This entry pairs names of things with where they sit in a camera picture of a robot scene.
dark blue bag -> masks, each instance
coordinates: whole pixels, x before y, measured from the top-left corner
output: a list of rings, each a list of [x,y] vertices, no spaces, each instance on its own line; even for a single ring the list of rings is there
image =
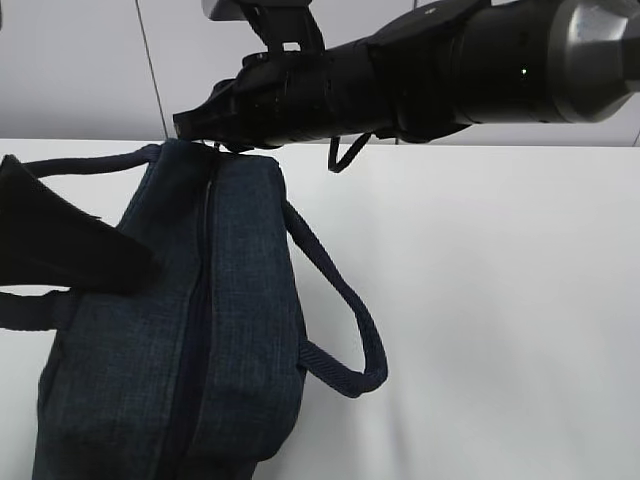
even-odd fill
[[[105,246],[151,253],[144,274],[132,267],[135,291],[67,275],[69,292],[0,294],[0,327],[57,330],[39,384],[34,480],[249,479],[294,428],[307,372],[352,398],[387,378],[369,312],[287,202],[273,159],[172,140],[25,167],[35,179],[145,162],[114,229],[124,238]],[[287,231],[355,313],[364,372],[307,339]]]

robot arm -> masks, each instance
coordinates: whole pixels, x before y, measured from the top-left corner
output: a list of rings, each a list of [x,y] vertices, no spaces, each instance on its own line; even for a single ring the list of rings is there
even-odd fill
[[[174,116],[179,137],[234,151],[356,133],[424,143],[478,123],[597,122],[640,91],[637,0],[441,0],[330,50],[310,0],[203,3],[210,18],[248,20],[268,49]]]

black fabric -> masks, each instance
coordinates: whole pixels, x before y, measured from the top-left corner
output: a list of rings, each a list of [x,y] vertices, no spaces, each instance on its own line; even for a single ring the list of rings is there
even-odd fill
[[[20,296],[0,292],[0,328],[44,332],[66,327],[78,308],[78,296],[52,291],[42,296]]]
[[[151,251],[83,212],[33,174],[119,171],[149,162],[157,149],[115,159],[0,165],[0,285],[50,285],[127,293],[156,271]]]

fabric strap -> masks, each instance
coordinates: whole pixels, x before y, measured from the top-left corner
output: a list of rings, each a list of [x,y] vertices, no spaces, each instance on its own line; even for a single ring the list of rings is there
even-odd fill
[[[161,145],[147,145],[132,153],[113,155],[102,158],[59,158],[30,162],[24,166],[36,178],[53,175],[96,175],[101,173],[121,172],[131,168],[155,162],[160,156]]]
[[[64,329],[78,308],[76,292],[54,290],[42,296],[0,292],[0,328],[16,332]]]
[[[367,307],[344,281],[327,251],[293,206],[285,202],[283,210],[287,230],[295,244],[355,313],[365,357],[364,372],[355,372],[305,338],[300,343],[300,366],[334,390],[350,398],[357,398],[363,393],[377,389],[388,376],[387,357]]]

